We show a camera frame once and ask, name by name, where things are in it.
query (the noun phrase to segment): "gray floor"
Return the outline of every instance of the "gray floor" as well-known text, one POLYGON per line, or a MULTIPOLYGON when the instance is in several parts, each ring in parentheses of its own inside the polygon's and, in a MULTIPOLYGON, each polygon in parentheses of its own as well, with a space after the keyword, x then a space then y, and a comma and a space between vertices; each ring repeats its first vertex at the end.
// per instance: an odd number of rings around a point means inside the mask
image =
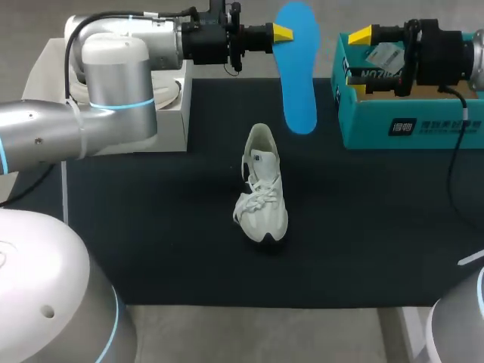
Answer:
MULTIPOLYGON (((240 0, 242 22, 273 21, 285 0, 240 0)), ((61 37, 72 14, 102 10, 199 9, 207 0, 18 0, 0 11, 0 102, 22 94, 29 70, 49 38, 61 37)), ((337 34, 369 23, 401 24, 413 17, 438 17, 442 27, 474 31, 484 26, 482 0, 310 0, 323 39, 315 70, 329 76, 337 34)), ((277 76, 272 56, 248 54, 242 77, 277 76)), ((226 77, 220 66, 198 67, 196 77, 226 77)), ((0 200, 14 175, 0 177, 0 200)), ((386 361, 376 309, 286 310, 201 307, 132 307, 142 363, 163 362, 352 362, 386 361)))

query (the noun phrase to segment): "black mat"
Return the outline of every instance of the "black mat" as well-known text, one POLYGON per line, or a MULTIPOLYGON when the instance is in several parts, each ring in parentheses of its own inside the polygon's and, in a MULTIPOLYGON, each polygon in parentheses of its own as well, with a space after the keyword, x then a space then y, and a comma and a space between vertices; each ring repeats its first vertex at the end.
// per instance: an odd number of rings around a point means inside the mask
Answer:
MULTIPOLYGON (((318 126, 298 136, 277 79, 194 80, 189 154, 68 163, 70 224, 127 303, 429 306, 482 265, 457 267, 484 249, 484 231, 448 206, 450 151, 345 150, 329 81, 315 89, 318 126), (290 230, 278 256, 257 253, 232 222, 254 123, 270 125, 281 154, 290 230)), ((456 200, 482 226, 483 170, 483 152, 460 154, 456 200)), ((16 207, 61 217, 60 168, 16 207)))

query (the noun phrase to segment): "blue insole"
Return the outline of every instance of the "blue insole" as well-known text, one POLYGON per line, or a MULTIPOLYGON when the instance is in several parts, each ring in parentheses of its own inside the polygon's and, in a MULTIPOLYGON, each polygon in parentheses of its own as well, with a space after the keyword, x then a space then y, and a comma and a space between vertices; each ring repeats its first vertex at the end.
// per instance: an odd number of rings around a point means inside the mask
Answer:
POLYGON ((286 124, 297 134, 309 134, 318 121, 312 72, 321 43, 319 25, 312 9, 303 2, 289 2, 275 23, 293 30, 294 40, 274 44, 281 76, 286 124))

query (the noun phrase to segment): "white sneaker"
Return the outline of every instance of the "white sneaker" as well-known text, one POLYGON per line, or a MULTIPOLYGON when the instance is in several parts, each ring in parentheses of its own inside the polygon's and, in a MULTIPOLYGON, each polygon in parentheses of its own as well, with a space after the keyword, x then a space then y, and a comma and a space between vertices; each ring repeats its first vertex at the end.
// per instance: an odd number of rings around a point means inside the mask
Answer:
POLYGON ((242 178, 244 164, 249 168, 248 190, 240 195, 233 217, 245 234, 259 244, 281 242, 287 231, 279 161, 271 129, 263 123, 254 125, 242 156, 242 178))

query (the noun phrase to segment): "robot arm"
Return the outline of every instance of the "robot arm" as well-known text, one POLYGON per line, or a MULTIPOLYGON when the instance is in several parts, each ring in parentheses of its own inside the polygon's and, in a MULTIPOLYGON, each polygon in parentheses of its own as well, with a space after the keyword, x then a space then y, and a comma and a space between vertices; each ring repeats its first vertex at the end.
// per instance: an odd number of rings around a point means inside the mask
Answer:
POLYGON ((377 45, 381 42, 403 42, 405 65, 399 78, 348 78, 349 85, 365 85, 366 93, 394 91, 396 96, 410 95, 417 85, 450 86, 461 80, 475 91, 484 89, 484 30, 472 40, 462 32, 439 28, 435 19, 410 20, 400 26, 370 25, 349 36, 349 45, 377 45))
POLYGON ((65 36, 73 40, 67 59, 87 84, 91 103, 0 104, 0 175, 92 156, 118 144, 142 149, 157 136, 151 70, 180 69, 188 59, 195 64, 230 60, 240 71, 245 51, 272 53, 274 42, 292 40, 292 31, 277 24, 240 24, 237 2, 228 12, 224 0, 211 0, 207 12, 137 14, 67 21, 65 36), (191 20, 181 22, 187 16, 191 20))

